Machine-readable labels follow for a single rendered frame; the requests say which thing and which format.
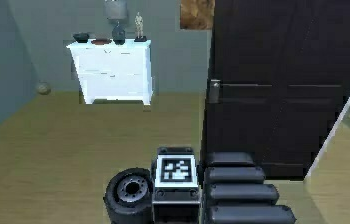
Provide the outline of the grey ball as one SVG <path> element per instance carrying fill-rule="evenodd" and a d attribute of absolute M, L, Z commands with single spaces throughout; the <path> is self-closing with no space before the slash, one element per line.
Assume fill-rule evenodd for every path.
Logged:
<path fill-rule="evenodd" d="M 48 95 L 51 92 L 51 87 L 47 82 L 39 82 L 36 90 L 40 95 Z"/>

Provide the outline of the black bowl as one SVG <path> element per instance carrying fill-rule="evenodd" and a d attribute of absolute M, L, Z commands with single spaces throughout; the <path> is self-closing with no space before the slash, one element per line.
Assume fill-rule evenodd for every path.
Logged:
<path fill-rule="evenodd" d="M 76 33 L 73 35 L 73 38 L 78 43 L 87 43 L 89 39 L 88 33 Z"/>

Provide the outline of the tan figurine statue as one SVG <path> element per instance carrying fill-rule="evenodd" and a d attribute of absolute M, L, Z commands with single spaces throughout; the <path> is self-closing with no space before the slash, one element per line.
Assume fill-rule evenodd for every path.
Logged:
<path fill-rule="evenodd" d="M 144 35 L 144 32 L 143 32 L 144 21 L 140 13 L 137 13 L 137 15 L 135 16 L 135 25 L 136 25 L 135 42 L 145 42 L 147 40 L 147 37 Z"/>

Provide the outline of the brown framed picture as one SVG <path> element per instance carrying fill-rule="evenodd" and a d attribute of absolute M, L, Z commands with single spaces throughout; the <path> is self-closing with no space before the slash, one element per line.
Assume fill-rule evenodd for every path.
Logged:
<path fill-rule="evenodd" d="M 210 30 L 213 26 L 215 0 L 181 0 L 180 28 Z"/>

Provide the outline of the grey table lamp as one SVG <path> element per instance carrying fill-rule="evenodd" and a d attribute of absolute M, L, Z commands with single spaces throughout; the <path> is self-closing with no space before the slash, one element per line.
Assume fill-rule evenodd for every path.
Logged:
<path fill-rule="evenodd" d="M 107 19 L 114 24 L 112 39 L 116 45 L 123 45 L 126 40 L 125 30 L 121 21 L 127 18 L 126 0 L 104 0 Z"/>

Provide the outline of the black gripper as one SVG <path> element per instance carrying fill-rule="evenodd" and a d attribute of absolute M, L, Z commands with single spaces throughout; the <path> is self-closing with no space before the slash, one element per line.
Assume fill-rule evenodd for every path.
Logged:
<path fill-rule="evenodd" d="M 103 201 L 111 224 L 153 224 L 150 171 L 128 168 L 108 183 Z"/>

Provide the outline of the black room door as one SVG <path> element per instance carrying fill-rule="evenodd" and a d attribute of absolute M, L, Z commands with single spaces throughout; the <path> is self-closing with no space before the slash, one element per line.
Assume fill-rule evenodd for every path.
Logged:
<path fill-rule="evenodd" d="M 301 180 L 349 97 L 350 0 L 215 0 L 200 162 L 246 152 Z"/>

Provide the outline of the white chest of drawers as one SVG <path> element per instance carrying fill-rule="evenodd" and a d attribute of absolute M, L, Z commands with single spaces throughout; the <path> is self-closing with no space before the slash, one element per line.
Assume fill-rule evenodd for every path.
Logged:
<path fill-rule="evenodd" d="M 151 104 L 153 77 L 151 73 L 151 41 L 127 39 L 123 45 L 114 42 L 96 45 L 71 43 L 71 52 L 84 102 L 97 99 L 141 101 Z"/>

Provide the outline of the white framed mirror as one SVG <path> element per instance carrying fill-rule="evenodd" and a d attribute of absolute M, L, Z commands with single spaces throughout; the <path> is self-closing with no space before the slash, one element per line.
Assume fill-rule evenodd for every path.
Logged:
<path fill-rule="evenodd" d="M 325 224 L 350 224 L 350 98 L 305 178 Z"/>

